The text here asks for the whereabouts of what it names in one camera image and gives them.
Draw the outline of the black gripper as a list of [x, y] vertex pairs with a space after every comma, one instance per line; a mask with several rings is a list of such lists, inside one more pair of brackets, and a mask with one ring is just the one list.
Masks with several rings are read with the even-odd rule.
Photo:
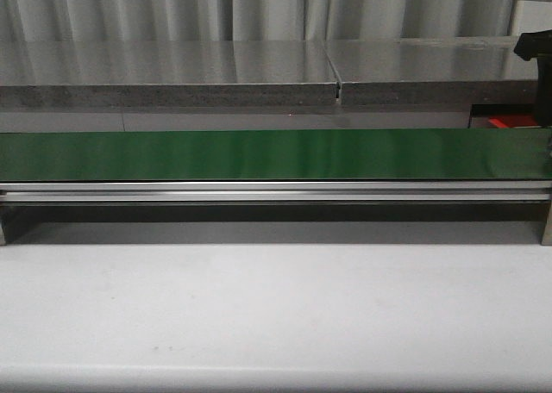
[[524, 61], [536, 60], [537, 88], [533, 106], [535, 122], [551, 126], [551, 31], [521, 33], [514, 53]]

